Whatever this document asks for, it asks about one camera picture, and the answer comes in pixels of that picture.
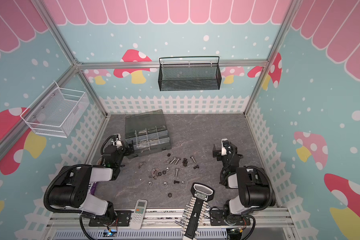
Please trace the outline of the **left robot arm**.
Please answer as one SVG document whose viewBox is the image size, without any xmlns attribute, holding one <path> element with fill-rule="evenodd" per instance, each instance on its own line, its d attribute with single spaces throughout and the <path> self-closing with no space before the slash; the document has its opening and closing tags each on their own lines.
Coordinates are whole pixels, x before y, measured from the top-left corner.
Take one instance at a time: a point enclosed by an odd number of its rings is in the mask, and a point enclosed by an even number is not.
<svg viewBox="0 0 360 240">
<path fill-rule="evenodd" d="M 102 165 L 77 164 L 62 167 L 47 187 L 43 202 L 53 213 L 74 213 L 109 226 L 116 222 L 113 203 L 89 193 L 90 183 L 115 181 L 123 158 L 134 153 L 133 144 L 119 134 L 109 136 L 101 147 Z"/>
</svg>

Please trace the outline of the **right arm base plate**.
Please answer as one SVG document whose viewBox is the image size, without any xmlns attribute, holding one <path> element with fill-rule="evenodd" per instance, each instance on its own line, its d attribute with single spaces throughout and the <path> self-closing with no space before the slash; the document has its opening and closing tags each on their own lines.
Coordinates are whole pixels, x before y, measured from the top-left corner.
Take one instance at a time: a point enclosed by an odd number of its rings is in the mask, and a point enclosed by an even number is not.
<svg viewBox="0 0 360 240">
<path fill-rule="evenodd" d="M 214 208 L 210 210 L 212 226 L 250 226 L 251 220 L 241 215 L 233 215 L 224 210 Z"/>
</svg>

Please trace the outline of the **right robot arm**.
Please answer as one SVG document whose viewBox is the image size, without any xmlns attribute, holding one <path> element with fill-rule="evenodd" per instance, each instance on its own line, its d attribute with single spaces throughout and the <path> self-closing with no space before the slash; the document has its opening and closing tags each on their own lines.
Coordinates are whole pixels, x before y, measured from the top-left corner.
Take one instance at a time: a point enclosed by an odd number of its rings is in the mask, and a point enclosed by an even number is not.
<svg viewBox="0 0 360 240">
<path fill-rule="evenodd" d="M 276 204 L 272 183 L 263 168 L 240 166 L 243 155 L 228 139 L 221 140 L 221 149 L 213 149 L 213 157 L 222 162 L 220 185 L 227 189 L 238 190 L 238 195 L 226 201 L 217 221 L 227 225 L 246 224 L 248 215 L 265 210 Z"/>
</svg>

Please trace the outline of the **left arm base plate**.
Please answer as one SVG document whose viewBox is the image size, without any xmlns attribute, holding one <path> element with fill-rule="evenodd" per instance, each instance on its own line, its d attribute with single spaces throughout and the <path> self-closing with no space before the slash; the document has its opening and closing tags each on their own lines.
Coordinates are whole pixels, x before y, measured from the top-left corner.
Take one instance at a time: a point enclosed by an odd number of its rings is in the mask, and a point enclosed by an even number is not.
<svg viewBox="0 0 360 240">
<path fill-rule="evenodd" d="M 90 227 L 129 227 L 132 220 L 132 211 L 130 210 L 116 210 L 116 217 L 113 221 L 105 220 L 104 217 L 96 217 L 90 219 Z"/>
</svg>

